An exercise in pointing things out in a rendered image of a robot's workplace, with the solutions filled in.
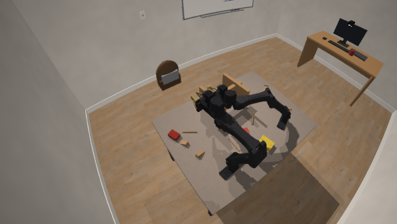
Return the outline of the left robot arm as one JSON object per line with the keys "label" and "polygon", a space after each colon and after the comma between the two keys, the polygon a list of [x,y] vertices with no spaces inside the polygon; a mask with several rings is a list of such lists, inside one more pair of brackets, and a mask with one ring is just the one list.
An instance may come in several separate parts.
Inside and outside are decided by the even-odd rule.
{"label": "left robot arm", "polygon": [[200,102],[200,107],[206,112],[208,108],[210,108],[208,110],[208,114],[214,119],[214,124],[219,129],[222,129],[224,132],[227,132],[235,137],[248,150],[248,153],[244,154],[233,152],[226,158],[227,166],[219,172],[219,175],[224,180],[227,180],[243,164],[249,164],[249,166],[252,168],[256,168],[267,156],[266,142],[264,140],[260,142],[249,135],[237,123],[235,118],[225,111],[222,99],[218,96],[214,96],[214,94],[215,93],[213,93],[211,90],[203,91],[202,96],[205,101]]}

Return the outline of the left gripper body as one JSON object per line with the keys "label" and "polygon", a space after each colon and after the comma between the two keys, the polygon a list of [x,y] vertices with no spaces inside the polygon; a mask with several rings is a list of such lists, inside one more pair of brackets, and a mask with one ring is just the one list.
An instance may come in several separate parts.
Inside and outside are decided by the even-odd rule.
{"label": "left gripper body", "polygon": [[196,107],[197,107],[197,111],[201,111],[202,108],[200,107],[200,102],[204,101],[204,98],[201,97],[200,99],[196,100]]}

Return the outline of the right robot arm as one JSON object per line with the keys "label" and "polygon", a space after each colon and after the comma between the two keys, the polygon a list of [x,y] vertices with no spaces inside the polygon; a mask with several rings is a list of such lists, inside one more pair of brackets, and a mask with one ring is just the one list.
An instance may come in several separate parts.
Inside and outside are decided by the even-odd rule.
{"label": "right robot arm", "polygon": [[227,109],[233,106],[234,110],[241,110],[247,107],[248,105],[266,101],[271,109],[275,108],[276,110],[282,113],[281,118],[277,125],[278,128],[284,130],[288,119],[290,119],[291,113],[288,107],[283,106],[279,101],[277,101],[276,98],[273,96],[273,94],[271,94],[271,91],[268,91],[270,90],[268,87],[263,92],[252,95],[243,95],[243,96],[242,95],[237,96],[236,91],[228,90],[228,87],[226,85],[218,85],[217,89],[218,89],[218,93],[215,96],[219,96],[221,99],[224,98],[223,102],[225,103],[225,107]]}

